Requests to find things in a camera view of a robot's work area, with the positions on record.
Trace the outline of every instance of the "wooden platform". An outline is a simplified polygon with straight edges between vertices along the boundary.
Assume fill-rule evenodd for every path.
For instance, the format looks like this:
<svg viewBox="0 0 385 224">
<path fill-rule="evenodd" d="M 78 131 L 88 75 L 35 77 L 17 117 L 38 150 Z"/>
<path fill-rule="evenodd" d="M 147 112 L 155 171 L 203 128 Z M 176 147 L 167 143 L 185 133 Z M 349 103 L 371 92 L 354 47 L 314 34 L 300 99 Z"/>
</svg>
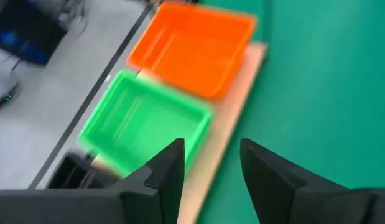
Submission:
<svg viewBox="0 0 385 224">
<path fill-rule="evenodd" d="M 197 221 L 265 52 L 264 44 L 250 44 L 246 49 L 246 61 L 228 90 L 227 96 L 221 101 L 210 102 L 215 110 L 215 117 L 210 135 L 200 149 L 199 156 L 188 175 L 188 181 L 184 183 L 178 223 L 190 224 Z M 152 78 L 152 75 L 146 73 L 139 75 L 138 78 L 147 78 L 146 76 Z M 95 159 L 92 164 L 108 170 L 99 159 Z"/>
</svg>

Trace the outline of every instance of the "floor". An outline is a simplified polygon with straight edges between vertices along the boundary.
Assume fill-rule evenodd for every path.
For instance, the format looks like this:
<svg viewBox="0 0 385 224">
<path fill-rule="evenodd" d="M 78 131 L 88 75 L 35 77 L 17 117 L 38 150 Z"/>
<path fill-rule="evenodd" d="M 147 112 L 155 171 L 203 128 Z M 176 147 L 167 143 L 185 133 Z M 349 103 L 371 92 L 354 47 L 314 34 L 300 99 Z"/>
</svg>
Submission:
<svg viewBox="0 0 385 224">
<path fill-rule="evenodd" d="M 88 26 L 81 36 L 67 34 L 45 68 L 26 63 L 16 68 L 21 94 L 0 111 L 0 189 L 28 188 L 143 8 L 133 1 L 91 0 Z M 126 57 L 148 22 L 149 18 L 116 62 L 54 164 L 69 149 L 80 151 L 77 134 L 113 75 L 126 67 Z M 8 70 L 16 60 L 0 69 Z M 49 179 L 54 169 L 50 166 L 43 179 Z"/>
</svg>

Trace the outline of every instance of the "green surface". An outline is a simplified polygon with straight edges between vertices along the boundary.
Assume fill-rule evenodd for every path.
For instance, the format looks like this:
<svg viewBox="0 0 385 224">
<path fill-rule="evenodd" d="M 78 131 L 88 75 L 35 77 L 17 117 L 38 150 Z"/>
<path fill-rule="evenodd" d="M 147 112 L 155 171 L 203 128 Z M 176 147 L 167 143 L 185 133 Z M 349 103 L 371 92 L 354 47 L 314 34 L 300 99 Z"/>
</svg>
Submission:
<svg viewBox="0 0 385 224">
<path fill-rule="evenodd" d="M 174 139 L 184 138 L 188 171 L 207 134 L 211 109 L 135 74 L 118 73 L 81 131 L 80 142 L 127 176 Z"/>
<path fill-rule="evenodd" d="M 385 1 L 203 2 L 257 14 L 270 46 L 199 223 L 258 222 L 241 138 L 347 187 L 385 187 Z"/>
</svg>

